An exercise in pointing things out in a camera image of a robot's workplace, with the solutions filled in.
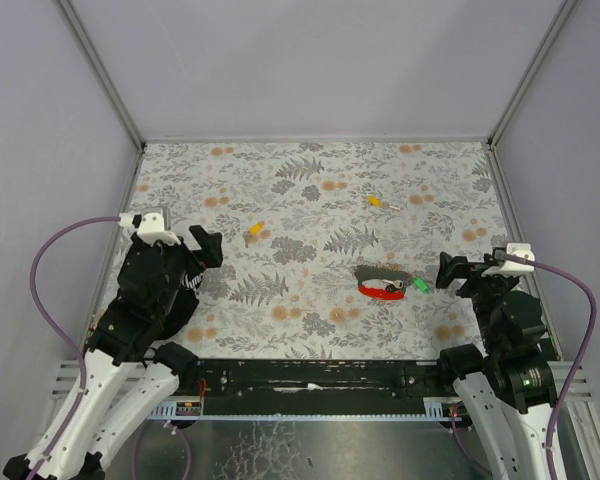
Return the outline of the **keyring with red tag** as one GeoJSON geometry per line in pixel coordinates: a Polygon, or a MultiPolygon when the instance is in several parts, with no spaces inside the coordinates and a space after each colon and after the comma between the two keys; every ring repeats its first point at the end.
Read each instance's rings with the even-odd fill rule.
{"type": "Polygon", "coordinates": [[[404,271],[371,265],[359,265],[353,274],[362,295],[381,301],[403,300],[412,282],[412,277],[404,271]]]}

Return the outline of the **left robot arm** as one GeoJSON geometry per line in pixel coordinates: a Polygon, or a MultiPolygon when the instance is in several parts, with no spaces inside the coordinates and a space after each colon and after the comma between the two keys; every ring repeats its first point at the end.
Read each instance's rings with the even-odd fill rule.
{"type": "Polygon", "coordinates": [[[102,479],[124,443],[163,400],[197,381],[198,357],[172,342],[199,304],[207,270],[221,267],[219,232],[136,231],[118,290],[79,356],[79,376],[37,444],[10,458],[8,479],[102,479]]]}

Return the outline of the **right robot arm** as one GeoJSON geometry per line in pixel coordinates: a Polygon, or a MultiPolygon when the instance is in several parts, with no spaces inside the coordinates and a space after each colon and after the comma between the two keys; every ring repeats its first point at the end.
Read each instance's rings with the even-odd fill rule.
{"type": "Polygon", "coordinates": [[[435,285],[462,285],[482,344],[441,351],[438,366],[478,433],[494,479],[566,476],[553,414],[558,393],[540,340],[547,328],[538,298],[518,289],[534,270],[530,245],[510,243],[480,262],[443,252],[435,285]]]}

